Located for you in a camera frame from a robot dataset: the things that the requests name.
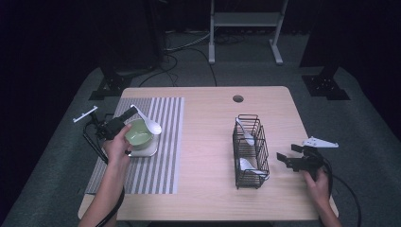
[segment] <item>hole in table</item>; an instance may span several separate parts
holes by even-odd
[[[240,96],[240,95],[236,95],[236,96],[233,96],[233,101],[234,102],[242,102],[244,100],[244,97],[243,96]]]

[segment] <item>table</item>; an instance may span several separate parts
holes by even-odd
[[[291,144],[307,138],[286,87],[128,88],[122,97],[184,97],[177,194],[127,194],[124,220],[309,220],[318,215],[301,174],[276,160],[300,157]],[[242,96],[235,102],[234,96]],[[269,150],[270,178],[258,189],[235,187],[233,129],[239,114],[257,114]],[[93,199],[85,195],[81,218]],[[331,200],[336,214],[337,207]]]

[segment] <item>white utensil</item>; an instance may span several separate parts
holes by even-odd
[[[245,140],[247,141],[247,143],[251,146],[254,146],[254,139],[253,136],[251,134],[249,134],[246,130],[245,127],[242,125],[241,120],[239,120],[238,117],[235,118],[236,122],[238,122],[239,126],[242,128],[242,130],[244,131],[244,137]]]
[[[244,158],[240,158],[240,159],[239,159],[239,164],[241,165],[241,170],[242,170],[242,171],[250,170],[250,171],[252,171],[253,173],[256,173],[256,174],[263,174],[263,175],[266,175],[265,172],[260,171],[260,170],[257,170],[256,168],[254,168],[254,167],[251,165],[251,163],[250,163],[248,160],[244,159]]]
[[[135,109],[138,111],[138,114],[141,116],[142,119],[144,119],[148,130],[152,134],[160,134],[160,133],[162,133],[162,127],[159,125],[159,123],[157,123],[154,120],[150,120],[149,118],[147,118],[135,105],[131,104],[131,107],[135,107]]]

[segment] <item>green bowl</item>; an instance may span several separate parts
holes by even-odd
[[[135,119],[130,122],[131,129],[126,133],[125,137],[133,146],[133,151],[145,149],[149,146],[153,134],[148,130],[143,119]]]

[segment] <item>dark background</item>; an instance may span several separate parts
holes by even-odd
[[[106,33],[97,33],[99,25],[113,31],[109,33],[111,37],[132,36],[139,43],[144,42],[141,37],[147,31],[146,26],[143,28],[143,23],[140,23],[142,19],[124,29],[117,23],[115,18],[135,19],[123,10],[133,10],[124,5],[128,1],[113,1],[112,6],[106,4],[110,4],[110,1],[98,2],[105,5],[94,6],[90,1],[0,0],[3,106],[0,130],[0,223],[18,198],[80,84],[99,66],[99,55],[117,50],[118,54],[105,54],[106,57],[115,60],[123,56],[122,60],[136,63],[148,52],[141,52],[139,47],[126,44],[123,39],[107,40],[107,45],[112,48],[105,46],[103,38],[107,37],[104,35],[108,29],[103,31]],[[139,4],[130,4],[130,8],[142,6],[142,1],[130,2]],[[209,27],[210,4],[207,1],[171,0],[167,4],[155,3],[158,28],[162,31],[205,30]],[[264,0],[252,3],[217,1],[217,9],[227,11],[277,10],[280,6],[281,1],[276,0],[268,4]],[[96,12],[107,14],[103,18],[106,20],[99,22],[100,13],[94,22],[91,15]],[[399,1],[391,0],[289,1],[282,29],[284,34],[310,33],[300,66],[323,66],[331,62],[333,56],[340,56],[340,66],[357,78],[366,96],[398,138],[401,137],[397,93],[401,85],[401,58],[397,52],[401,50],[398,29],[401,24],[400,12]],[[133,16],[147,17],[140,11]],[[130,49],[137,51],[124,52],[126,45],[132,45]]]

